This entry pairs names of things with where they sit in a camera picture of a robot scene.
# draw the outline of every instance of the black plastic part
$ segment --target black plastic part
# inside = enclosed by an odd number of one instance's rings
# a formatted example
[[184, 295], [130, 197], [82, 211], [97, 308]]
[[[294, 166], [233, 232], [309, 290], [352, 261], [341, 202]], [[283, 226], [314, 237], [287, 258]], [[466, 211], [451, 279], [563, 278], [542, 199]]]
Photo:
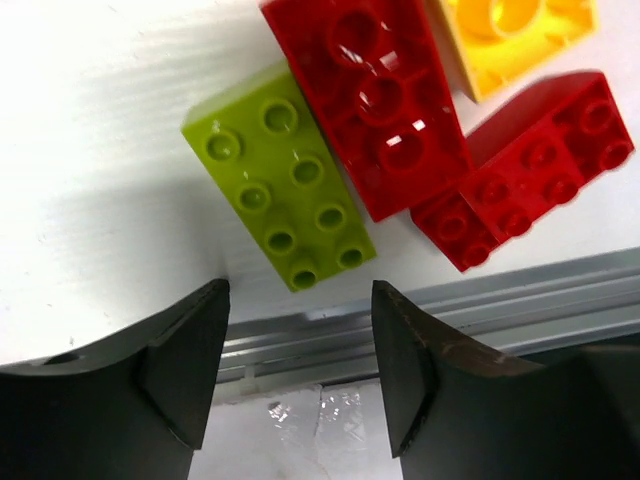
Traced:
[[229, 316], [215, 280], [40, 365], [0, 371], [0, 479], [186, 480]]
[[405, 480], [640, 478], [640, 349], [589, 348], [543, 367], [467, 337], [386, 282], [374, 283], [372, 321]]

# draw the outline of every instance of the white surface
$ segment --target white surface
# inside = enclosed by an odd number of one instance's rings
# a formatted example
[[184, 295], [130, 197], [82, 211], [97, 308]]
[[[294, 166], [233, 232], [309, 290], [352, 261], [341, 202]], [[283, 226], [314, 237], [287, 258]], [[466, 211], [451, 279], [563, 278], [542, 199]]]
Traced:
[[402, 480], [379, 383], [213, 407], [189, 480]]
[[[600, 0], [601, 31], [545, 73], [600, 68], [640, 138], [640, 10]], [[462, 277], [406, 215], [369, 229], [379, 258], [290, 294], [181, 138], [196, 101], [279, 60], [256, 0], [0, 0], [0, 364], [119, 330], [215, 276], [232, 322]], [[640, 245], [640, 162], [598, 180], [468, 276]]]

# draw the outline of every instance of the yellow toy brick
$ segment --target yellow toy brick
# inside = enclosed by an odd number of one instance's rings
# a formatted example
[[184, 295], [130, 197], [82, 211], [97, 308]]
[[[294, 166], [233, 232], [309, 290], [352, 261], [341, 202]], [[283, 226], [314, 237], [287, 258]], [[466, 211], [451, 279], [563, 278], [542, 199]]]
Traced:
[[192, 108], [182, 133], [291, 291], [375, 257], [286, 62]]
[[443, 56], [454, 50], [448, 73], [476, 102], [597, 29], [593, 0], [425, 1]]

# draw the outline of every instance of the building block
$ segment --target building block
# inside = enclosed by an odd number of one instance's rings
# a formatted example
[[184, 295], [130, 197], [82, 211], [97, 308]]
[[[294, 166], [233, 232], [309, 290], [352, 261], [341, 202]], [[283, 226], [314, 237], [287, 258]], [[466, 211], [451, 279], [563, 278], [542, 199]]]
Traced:
[[285, 62], [192, 108], [182, 133], [290, 290], [375, 257]]
[[594, 0], [425, 0], [447, 73], [480, 102], [597, 29]]
[[411, 209], [411, 219], [461, 272], [482, 265], [500, 246], [458, 192]]
[[374, 221], [469, 173], [421, 0], [271, 0], [261, 9]]
[[607, 80], [596, 71], [534, 84], [467, 140], [476, 171], [455, 191], [411, 211], [461, 271], [482, 263], [479, 248], [488, 258], [634, 150]]

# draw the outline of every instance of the green lego block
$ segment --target green lego block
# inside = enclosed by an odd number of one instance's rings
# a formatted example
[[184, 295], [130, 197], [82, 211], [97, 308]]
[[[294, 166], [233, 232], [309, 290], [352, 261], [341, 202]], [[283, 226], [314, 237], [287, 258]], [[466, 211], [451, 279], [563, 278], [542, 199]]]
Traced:
[[192, 108], [182, 133], [291, 291], [376, 256], [286, 62]]

